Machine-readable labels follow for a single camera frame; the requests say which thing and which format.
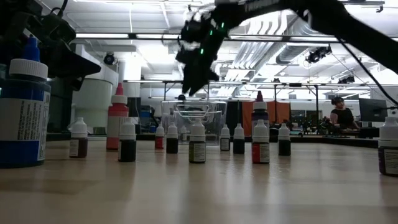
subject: red bottle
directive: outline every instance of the red bottle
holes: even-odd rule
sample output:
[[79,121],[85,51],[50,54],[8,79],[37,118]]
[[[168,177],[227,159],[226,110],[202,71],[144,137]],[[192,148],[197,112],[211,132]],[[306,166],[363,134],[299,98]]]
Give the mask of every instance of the red bottle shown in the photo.
[[124,119],[129,116],[127,97],[123,95],[122,83],[118,84],[116,94],[112,96],[112,106],[108,110],[108,128],[106,132],[106,149],[119,149],[119,132]]

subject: bottle cap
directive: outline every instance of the bottle cap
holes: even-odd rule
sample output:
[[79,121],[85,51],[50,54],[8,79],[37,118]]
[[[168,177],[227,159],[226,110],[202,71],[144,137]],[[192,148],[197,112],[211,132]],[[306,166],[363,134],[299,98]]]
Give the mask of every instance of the bottle cap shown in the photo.
[[230,135],[229,135],[229,128],[228,128],[228,125],[226,125],[226,124],[224,124],[224,127],[223,127],[223,129],[221,129],[221,137],[230,137]]
[[236,125],[235,131],[234,131],[234,139],[244,139],[244,132],[241,123],[238,123]]
[[127,104],[127,97],[123,95],[123,84],[119,83],[116,88],[116,94],[112,96],[112,103]]
[[264,120],[260,119],[257,121],[256,127],[254,127],[254,134],[253,137],[256,138],[268,138],[268,129],[267,126],[264,124]]
[[73,138],[87,138],[87,124],[83,121],[83,118],[77,118],[72,125],[71,134]]
[[31,75],[47,80],[49,68],[40,63],[40,50],[37,48],[37,39],[29,37],[24,47],[22,58],[12,59],[9,74]]
[[123,124],[120,127],[120,139],[122,136],[135,136],[136,126],[132,123],[132,118],[125,118]]
[[197,118],[195,124],[193,124],[191,127],[191,136],[200,136],[200,137],[205,136],[205,127],[201,123],[200,118]]
[[386,117],[386,122],[380,127],[380,140],[398,140],[398,123],[395,117]]
[[185,126],[182,126],[180,132],[181,132],[181,134],[186,134],[187,133],[187,128]]
[[164,136],[164,128],[162,124],[159,124],[159,126],[157,127],[155,135],[158,137]]
[[290,129],[287,128],[286,124],[282,124],[279,128],[279,137],[289,137],[290,136]]
[[170,123],[170,126],[167,128],[167,136],[168,137],[178,137],[177,127],[175,126],[174,122]]
[[267,109],[267,103],[263,101],[261,91],[257,92],[257,98],[256,98],[256,101],[253,103],[253,109],[254,110],[266,110]]

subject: computer monitor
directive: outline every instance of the computer monitor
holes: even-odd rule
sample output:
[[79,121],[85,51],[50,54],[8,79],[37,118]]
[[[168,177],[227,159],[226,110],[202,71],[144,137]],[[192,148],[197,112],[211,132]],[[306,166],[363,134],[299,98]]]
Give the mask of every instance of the computer monitor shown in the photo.
[[385,122],[387,117],[387,102],[385,100],[359,99],[361,121]]

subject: laboratory workbench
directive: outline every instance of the laboratory workbench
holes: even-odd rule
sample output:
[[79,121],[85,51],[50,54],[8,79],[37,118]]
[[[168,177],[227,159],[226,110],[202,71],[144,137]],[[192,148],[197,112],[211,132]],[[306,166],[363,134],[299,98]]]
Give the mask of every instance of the laboratory workbench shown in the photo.
[[0,169],[0,223],[398,223],[398,179],[379,175],[377,149],[292,144],[291,157],[253,165],[208,147],[206,164],[155,153],[138,141],[137,161],[120,163],[104,141],[86,159],[68,142],[48,142],[45,164]]

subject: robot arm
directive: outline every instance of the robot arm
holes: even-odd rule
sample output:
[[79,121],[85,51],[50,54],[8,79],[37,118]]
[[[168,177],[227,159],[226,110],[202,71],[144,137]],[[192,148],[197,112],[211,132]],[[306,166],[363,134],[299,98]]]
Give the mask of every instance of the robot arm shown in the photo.
[[200,46],[193,50],[182,47],[176,56],[176,60],[185,64],[183,93],[190,89],[189,95],[193,95],[209,80],[218,80],[210,66],[231,29],[246,19],[284,9],[293,10],[312,29],[343,39],[398,72],[398,64],[388,56],[398,54],[398,43],[353,18],[338,0],[248,0],[243,4],[219,4],[213,11],[202,15],[200,21],[185,23],[180,39],[200,43]]

